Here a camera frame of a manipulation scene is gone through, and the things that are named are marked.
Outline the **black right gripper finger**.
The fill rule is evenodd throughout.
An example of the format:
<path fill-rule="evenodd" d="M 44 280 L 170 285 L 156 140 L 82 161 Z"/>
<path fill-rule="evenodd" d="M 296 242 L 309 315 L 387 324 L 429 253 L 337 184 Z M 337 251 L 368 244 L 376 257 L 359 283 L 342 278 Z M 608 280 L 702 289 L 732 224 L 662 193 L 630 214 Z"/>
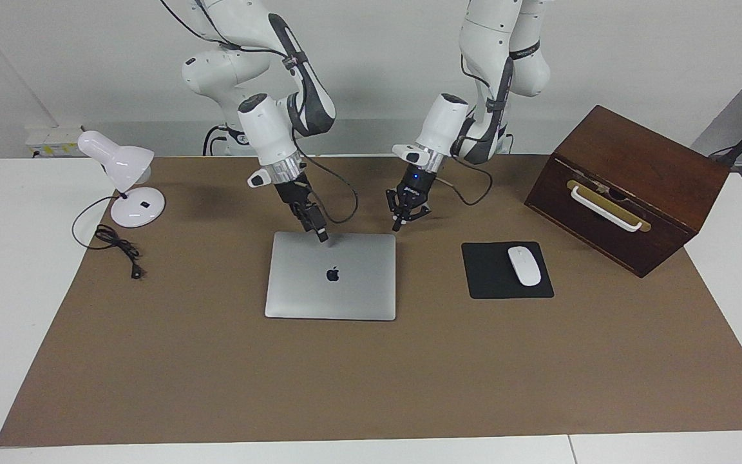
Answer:
<path fill-rule="evenodd" d="M 320 235 L 320 208 L 315 202 L 289 202 L 288 206 L 306 232 L 313 230 Z"/>
<path fill-rule="evenodd" d="M 328 234 L 326 230 L 326 219 L 318 206 L 317 203 L 311 202 L 306 199 L 300 206 L 298 206 L 298 218 L 300 218 L 301 225 L 305 232 L 313 232 L 317 235 L 320 243 L 325 243 L 328 240 Z"/>

